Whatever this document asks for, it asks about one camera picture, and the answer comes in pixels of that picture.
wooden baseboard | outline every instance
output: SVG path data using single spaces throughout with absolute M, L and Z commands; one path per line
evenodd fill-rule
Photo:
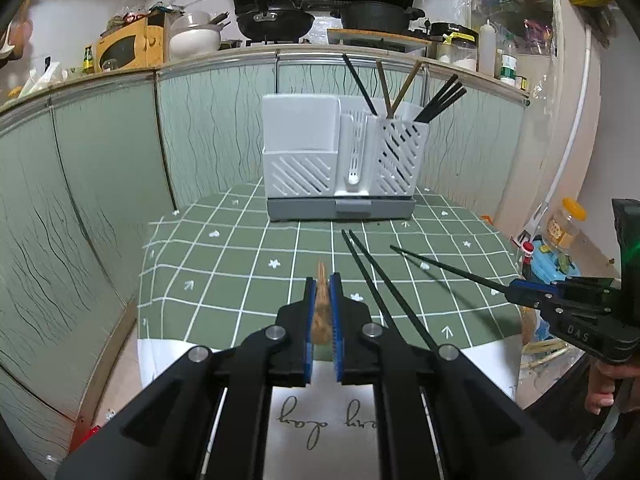
M 122 311 L 122 316 L 116 327 L 111 332 L 110 338 L 104 345 L 98 362 L 95 364 L 94 373 L 89 379 L 82 403 L 80 404 L 78 420 L 71 437 L 69 452 L 75 450 L 82 441 L 82 438 L 91 429 L 95 412 L 98 409 L 102 394 L 107 385 L 113 366 L 118 359 L 118 355 L 127 341 L 129 333 L 133 329 L 138 317 L 138 305 L 135 300 Z

white bottle with green label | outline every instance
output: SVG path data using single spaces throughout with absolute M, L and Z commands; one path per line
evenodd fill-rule
M 510 86 L 516 86 L 516 46 L 513 43 L 513 36 L 507 35 L 502 53 L 502 68 L 500 69 L 500 81 Z

white squeeze bottle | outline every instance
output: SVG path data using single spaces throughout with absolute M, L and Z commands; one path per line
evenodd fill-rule
M 478 48 L 478 72 L 491 77 L 495 71 L 495 29 L 489 20 L 480 27 L 480 40 Z
M 513 35 L 508 34 L 504 42 L 504 53 L 502 54 L 502 68 L 500 69 L 500 81 L 510 86 L 516 86 L 516 45 L 513 43 Z

white pipe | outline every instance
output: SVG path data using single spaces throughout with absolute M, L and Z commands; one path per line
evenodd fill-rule
M 580 120 L 582 119 L 582 111 L 584 110 L 584 100 L 587 95 L 587 83 L 589 79 L 589 68 L 591 65 L 591 29 L 589 25 L 585 27 L 585 47 L 584 47 L 584 67 L 582 70 L 582 85 L 580 86 L 580 97 L 578 97 L 578 106 L 575 109 L 574 123 L 571 126 L 571 132 L 569 133 L 569 139 L 567 140 L 566 146 L 564 148 L 564 153 L 562 154 L 562 160 L 560 161 L 560 166 L 558 166 L 558 170 L 556 171 L 556 176 L 551 182 L 551 187 L 549 188 L 548 193 L 545 196 L 544 202 L 542 202 L 538 208 L 536 209 L 533 216 L 527 222 L 527 225 L 524 227 L 524 231 L 518 237 L 517 243 L 521 245 L 528 239 L 531 239 L 535 236 L 536 231 L 538 230 L 538 226 L 540 225 L 540 221 L 542 217 L 545 215 L 547 210 L 549 209 L 549 204 L 551 203 L 551 199 L 556 192 L 556 188 L 558 187 L 558 183 L 562 178 L 562 174 L 564 173 L 564 168 L 566 167 L 566 163 L 569 160 L 569 155 L 571 155 L 571 148 L 574 146 L 575 136 L 578 133 L 578 127 L 580 126 Z

gray base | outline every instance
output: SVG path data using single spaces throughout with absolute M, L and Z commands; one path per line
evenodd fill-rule
M 405 198 L 268 198 L 270 220 L 386 220 L 411 218 L 415 200 Z

